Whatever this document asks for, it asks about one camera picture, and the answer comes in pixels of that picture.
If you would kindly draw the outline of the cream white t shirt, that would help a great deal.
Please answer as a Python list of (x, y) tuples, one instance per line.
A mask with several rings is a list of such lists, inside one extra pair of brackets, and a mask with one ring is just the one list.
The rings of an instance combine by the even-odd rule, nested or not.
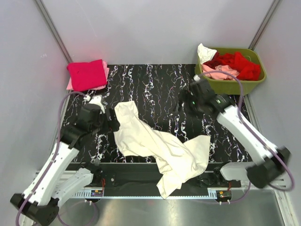
[(202, 174), (209, 163), (210, 136), (199, 135), (182, 143), (171, 133), (152, 129), (139, 119), (134, 101), (115, 108), (120, 128), (114, 133), (118, 150), (124, 156), (152, 156), (162, 174), (158, 191), (166, 199), (191, 178)]

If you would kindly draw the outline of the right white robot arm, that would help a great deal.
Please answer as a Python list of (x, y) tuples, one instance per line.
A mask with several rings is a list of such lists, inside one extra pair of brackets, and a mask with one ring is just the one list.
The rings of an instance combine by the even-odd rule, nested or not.
[(175, 112), (200, 118), (204, 114), (216, 119), (232, 133), (248, 151), (253, 162), (229, 162), (214, 174), (214, 182), (225, 186), (232, 180), (249, 181), (257, 188), (271, 186), (279, 176), (288, 172), (290, 151), (268, 141), (245, 117), (239, 106), (227, 95), (216, 94), (206, 79), (193, 81), (178, 94)]

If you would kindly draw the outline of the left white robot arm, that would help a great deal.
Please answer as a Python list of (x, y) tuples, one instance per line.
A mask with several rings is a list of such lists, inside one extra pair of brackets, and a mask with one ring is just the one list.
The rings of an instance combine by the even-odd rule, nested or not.
[(71, 161), (96, 134), (116, 132), (120, 127), (114, 109), (105, 109), (103, 96), (83, 97), (86, 104), (75, 122), (57, 132), (56, 144), (38, 175), (22, 193), (12, 195), (10, 203), (18, 210), (15, 225), (20, 224), (20, 216), (24, 215), (41, 226), (48, 226), (78, 190), (104, 185), (101, 167), (93, 163), (85, 163), (73, 176), (57, 184)]

